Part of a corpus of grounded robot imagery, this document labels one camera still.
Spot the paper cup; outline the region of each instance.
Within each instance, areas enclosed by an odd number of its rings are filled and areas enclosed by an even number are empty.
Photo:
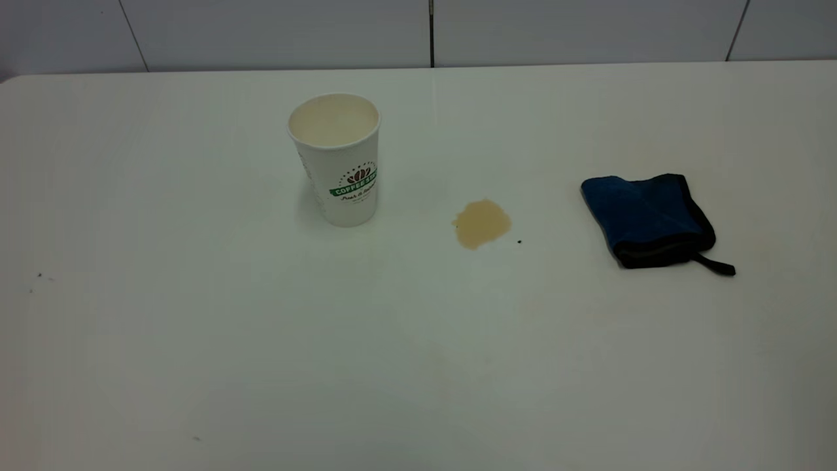
[[[333,225],[352,227],[375,214],[380,126],[371,101],[346,93],[315,96],[290,114],[288,133]]]

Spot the cup logo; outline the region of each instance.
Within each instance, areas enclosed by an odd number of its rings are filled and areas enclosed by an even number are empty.
[[[331,196],[339,196],[343,200],[357,199],[358,196],[368,193],[375,184],[377,168],[373,162],[365,162],[344,173],[337,182],[337,187],[329,189]]]

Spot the brown stain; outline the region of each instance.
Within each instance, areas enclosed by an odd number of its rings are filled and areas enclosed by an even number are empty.
[[[469,250],[496,240],[511,229],[511,218],[490,199],[468,203],[465,210],[456,215],[456,238]]]

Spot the blue microfiber towel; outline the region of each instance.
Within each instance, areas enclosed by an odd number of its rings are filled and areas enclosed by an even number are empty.
[[[667,173],[636,182],[602,177],[585,180],[581,190],[623,267],[667,267],[694,260],[720,275],[735,275],[732,265],[700,254],[715,245],[715,231],[692,200],[683,175]]]

